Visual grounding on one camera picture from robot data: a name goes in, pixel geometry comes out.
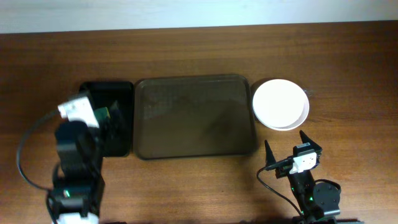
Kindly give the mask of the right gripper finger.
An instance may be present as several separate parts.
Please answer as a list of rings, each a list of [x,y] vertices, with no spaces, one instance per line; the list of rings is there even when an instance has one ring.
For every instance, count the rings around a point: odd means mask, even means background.
[[[273,166],[276,163],[276,161],[272,149],[267,140],[264,141],[264,146],[266,152],[266,167]]]
[[[311,150],[313,149],[316,153],[321,153],[322,148],[313,140],[311,140],[302,130],[299,131],[300,138],[304,144],[303,149]]]

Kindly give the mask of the green and yellow sponge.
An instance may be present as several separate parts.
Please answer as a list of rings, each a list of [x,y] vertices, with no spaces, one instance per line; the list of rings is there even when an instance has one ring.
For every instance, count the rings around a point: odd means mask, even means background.
[[[109,110],[107,107],[102,107],[102,108],[98,108],[96,110],[94,110],[94,115],[95,118],[97,120],[97,122],[103,122],[107,119],[110,119],[110,114],[109,114]]]

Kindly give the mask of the white plate top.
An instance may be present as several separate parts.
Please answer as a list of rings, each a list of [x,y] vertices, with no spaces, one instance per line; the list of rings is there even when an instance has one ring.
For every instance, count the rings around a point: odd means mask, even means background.
[[[310,102],[303,88],[285,79],[271,79],[259,85],[252,96],[256,118],[276,131],[290,131],[305,122]]]

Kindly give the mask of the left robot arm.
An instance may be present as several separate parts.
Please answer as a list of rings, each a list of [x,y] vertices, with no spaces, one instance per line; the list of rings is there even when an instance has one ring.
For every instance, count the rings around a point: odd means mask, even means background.
[[[58,112],[66,121],[55,132],[60,162],[46,195],[47,210],[52,223],[99,223],[106,145],[124,131],[118,105],[95,110],[84,96],[62,103]]]

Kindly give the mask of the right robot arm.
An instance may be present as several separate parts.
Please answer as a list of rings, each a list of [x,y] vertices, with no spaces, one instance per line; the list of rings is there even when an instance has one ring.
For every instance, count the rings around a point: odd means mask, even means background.
[[[257,171],[258,181],[293,206],[298,212],[298,216],[292,218],[293,223],[360,223],[359,220],[336,218],[341,213],[341,185],[332,180],[313,178],[311,170],[319,165],[322,148],[303,131],[299,134],[302,143],[294,146],[293,154],[281,161],[275,159],[268,141],[264,141],[266,164]],[[265,170],[273,170],[278,179],[288,178],[297,205],[260,178],[260,173]]]

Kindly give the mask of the black rectangular water tray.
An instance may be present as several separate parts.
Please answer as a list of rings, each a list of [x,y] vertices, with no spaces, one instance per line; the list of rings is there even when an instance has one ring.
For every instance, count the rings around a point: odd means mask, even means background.
[[[126,157],[132,144],[132,125],[134,113],[134,85],[131,82],[84,82],[80,93],[89,96],[93,110],[110,107],[118,101],[127,123],[127,143],[125,146],[105,146],[104,157]]]

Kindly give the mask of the brown plastic serving tray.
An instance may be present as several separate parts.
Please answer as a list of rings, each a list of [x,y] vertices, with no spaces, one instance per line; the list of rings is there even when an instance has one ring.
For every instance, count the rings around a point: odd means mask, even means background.
[[[255,152],[247,79],[228,74],[141,80],[135,89],[132,149],[142,160]]]

